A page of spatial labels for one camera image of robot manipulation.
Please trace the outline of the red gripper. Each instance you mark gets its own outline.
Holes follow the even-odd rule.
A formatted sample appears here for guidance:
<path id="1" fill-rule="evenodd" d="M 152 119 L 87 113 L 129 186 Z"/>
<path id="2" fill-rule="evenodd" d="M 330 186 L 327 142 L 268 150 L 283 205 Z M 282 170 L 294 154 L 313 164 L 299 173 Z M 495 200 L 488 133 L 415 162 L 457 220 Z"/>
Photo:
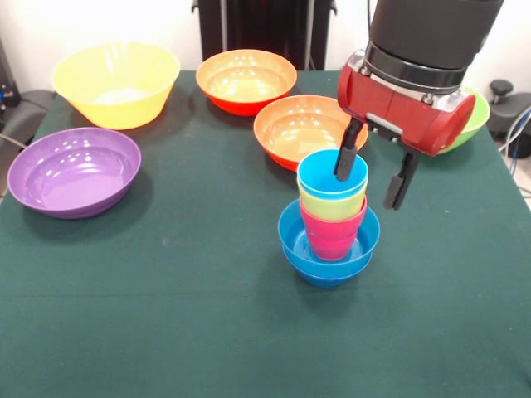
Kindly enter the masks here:
<path id="1" fill-rule="evenodd" d="M 364 74 L 363 67 L 364 51 L 356 51 L 339 74 L 338 103 L 353 116 L 344 131 L 334 167 L 334 175 L 341 182 L 349 178 L 355 163 L 356 142 L 363 123 L 386 129 L 409 148 L 435 156 L 455 142 L 473 113 L 475 96 L 462 88 L 426 99 L 427 92 L 394 85 L 373 72 Z M 417 153 L 404 154 L 402 166 L 387 188 L 385 209 L 400 208 L 418 163 Z"/>

